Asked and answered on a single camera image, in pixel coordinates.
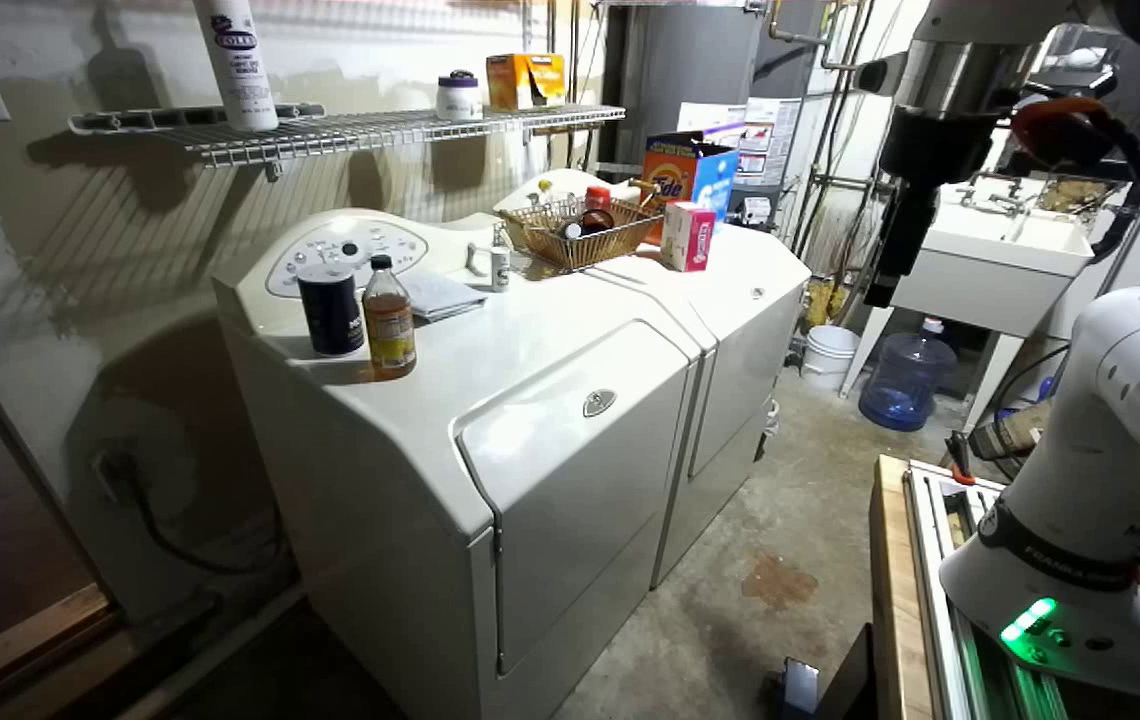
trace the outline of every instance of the sink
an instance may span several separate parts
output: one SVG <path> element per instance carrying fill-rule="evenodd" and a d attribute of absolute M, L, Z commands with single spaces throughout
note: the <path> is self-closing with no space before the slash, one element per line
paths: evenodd
<path fill-rule="evenodd" d="M 946 186 L 911 275 L 892 303 L 1005 336 L 1034 336 L 1093 259 L 1088 224 L 1066 213 L 993 213 Z"/>
<path fill-rule="evenodd" d="M 990 213 L 960 203 L 957 190 L 941 195 L 936 224 L 924 238 L 932 253 L 957 253 L 993 262 L 1042 268 L 1078 275 L 1088 256 L 1088 224 L 1060 213 Z"/>

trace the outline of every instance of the water heater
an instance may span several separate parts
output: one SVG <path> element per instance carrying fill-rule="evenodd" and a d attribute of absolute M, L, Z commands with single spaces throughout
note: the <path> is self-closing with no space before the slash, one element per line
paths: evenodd
<path fill-rule="evenodd" d="M 642 162 L 645 140 L 679 122 L 679 102 L 746 102 L 769 2 L 607 2 L 605 102 L 626 106 L 605 162 Z"/>

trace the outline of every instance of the water jug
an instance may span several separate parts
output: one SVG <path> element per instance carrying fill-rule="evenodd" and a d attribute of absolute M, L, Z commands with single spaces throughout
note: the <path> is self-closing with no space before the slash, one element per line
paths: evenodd
<path fill-rule="evenodd" d="M 879 343 L 879 362 L 859 387 L 859 414 L 872 424 L 917 433 L 932 414 L 932 390 L 957 367 L 957 353 L 941 341 L 941 318 L 924 318 L 921 333 L 892 333 Z"/>

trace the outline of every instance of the dryer control panel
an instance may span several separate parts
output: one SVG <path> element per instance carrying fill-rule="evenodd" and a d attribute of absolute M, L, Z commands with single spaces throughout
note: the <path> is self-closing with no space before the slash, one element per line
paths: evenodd
<path fill-rule="evenodd" d="M 371 275 L 371 256 L 394 256 L 395 273 L 421 262 L 429 253 L 429 238 L 414 227 L 388 224 L 388 220 L 362 220 L 345 233 L 318 233 L 296 238 L 278 268 L 269 273 L 265 288 L 271 294 L 296 299 L 296 268 L 304 262 L 357 262 L 357 283 L 364 288 Z"/>

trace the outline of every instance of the white washing machine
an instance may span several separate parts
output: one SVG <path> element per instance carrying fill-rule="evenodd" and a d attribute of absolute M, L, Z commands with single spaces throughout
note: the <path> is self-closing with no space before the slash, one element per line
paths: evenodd
<path fill-rule="evenodd" d="M 758 455 L 803 268 L 719 227 L 712 273 L 614 259 L 425 325 L 402 378 L 312 356 L 290 268 L 465 273 L 493 224 L 323 213 L 220 283 L 304 588 L 408 714 L 550 714 Z"/>

